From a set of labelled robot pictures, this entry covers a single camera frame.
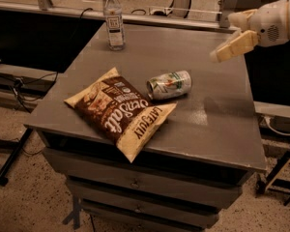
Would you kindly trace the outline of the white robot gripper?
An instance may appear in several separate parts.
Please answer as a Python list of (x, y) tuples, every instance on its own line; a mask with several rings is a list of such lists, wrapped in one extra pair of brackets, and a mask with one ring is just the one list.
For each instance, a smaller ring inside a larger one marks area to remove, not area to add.
[(232, 13), (228, 21), (240, 30), (210, 53), (212, 62), (220, 63), (243, 55), (258, 44), (269, 47), (290, 41), (290, 0), (278, 0), (258, 10)]

